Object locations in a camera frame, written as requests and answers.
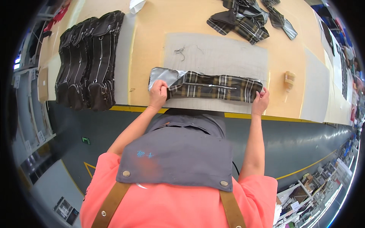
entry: worker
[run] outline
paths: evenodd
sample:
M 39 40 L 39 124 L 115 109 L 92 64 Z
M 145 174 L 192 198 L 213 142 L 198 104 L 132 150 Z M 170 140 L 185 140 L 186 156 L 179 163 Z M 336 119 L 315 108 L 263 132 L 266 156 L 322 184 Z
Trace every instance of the worker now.
M 264 176 L 261 128 L 269 91 L 256 92 L 236 181 L 219 115 L 167 111 L 144 134 L 165 104 L 167 87 L 155 81 L 149 106 L 99 156 L 80 210 L 81 226 L 272 227 L 277 181 Z

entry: fabric pile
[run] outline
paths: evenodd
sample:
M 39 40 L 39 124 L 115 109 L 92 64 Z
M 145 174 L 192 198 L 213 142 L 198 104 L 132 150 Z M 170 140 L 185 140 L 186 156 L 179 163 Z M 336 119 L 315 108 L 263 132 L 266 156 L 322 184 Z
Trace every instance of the fabric pile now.
M 297 32 L 291 23 L 273 7 L 280 3 L 280 0 L 262 0 L 262 3 L 269 13 L 261 9 L 256 0 L 223 0 L 223 6 L 229 10 L 212 15 L 207 20 L 207 24 L 222 35 L 234 31 L 251 44 L 255 44 L 269 37 L 264 25 L 270 17 L 272 26 L 283 28 L 288 37 L 293 40 Z
M 260 80 L 254 78 L 210 76 L 194 71 L 155 67 L 151 70 L 149 89 L 158 79 L 167 82 L 167 99 L 197 97 L 252 103 L 256 91 L 260 92 L 263 86 Z
M 55 84 L 56 102 L 75 110 L 110 109 L 114 104 L 115 50 L 124 13 L 88 18 L 60 37 L 61 67 Z

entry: cable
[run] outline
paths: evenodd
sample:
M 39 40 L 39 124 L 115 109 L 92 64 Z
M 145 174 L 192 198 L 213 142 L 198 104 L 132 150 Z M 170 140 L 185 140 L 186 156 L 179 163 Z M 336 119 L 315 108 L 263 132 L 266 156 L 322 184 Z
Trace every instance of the cable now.
M 232 161 L 232 163 L 233 163 L 234 167 L 236 168 L 236 171 L 237 171 L 237 173 L 239 175 L 239 171 L 238 171 L 238 168 L 237 168 L 236 164 L 233 161 Z

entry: pink shirt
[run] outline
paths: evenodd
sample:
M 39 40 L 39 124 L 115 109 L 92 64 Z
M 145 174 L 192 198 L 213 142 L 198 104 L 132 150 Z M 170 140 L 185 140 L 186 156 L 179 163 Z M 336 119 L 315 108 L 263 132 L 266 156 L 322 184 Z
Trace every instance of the pink shirt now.
M 83 228 L 90 228 L 103 201 L 115 184 L 120 157 L 99 156 L 93 179 L 81 206 Z M 233 194 L 247 228 L 272 227 L 277 181 L 251 175 L 239 183 L 233 179 Z M 121 227 L 227 227 L 219 191 L 210 187 L 165 183 L 132 184 L 118 206 L 109 228 Z

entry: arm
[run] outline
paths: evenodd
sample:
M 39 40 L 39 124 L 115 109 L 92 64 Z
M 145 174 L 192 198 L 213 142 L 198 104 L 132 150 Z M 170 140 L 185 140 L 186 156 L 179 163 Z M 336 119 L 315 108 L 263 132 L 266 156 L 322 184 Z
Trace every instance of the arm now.
M 249 139 L 238 181 L 253 174 L 264 174 L 265 146 L 262 136 L 261 115 L 268 107 L 269 95 L 269 91 L 264 87 L 264 92 L 256 92 L 256 98 L 252 103 Z
M 114 141 L 107 152 L 122 155 L 124 147 L 144 134 L 151 119 L 165 104 L 167 98 L 167 84 L 157 80 L 150 91 L 150 104 Z

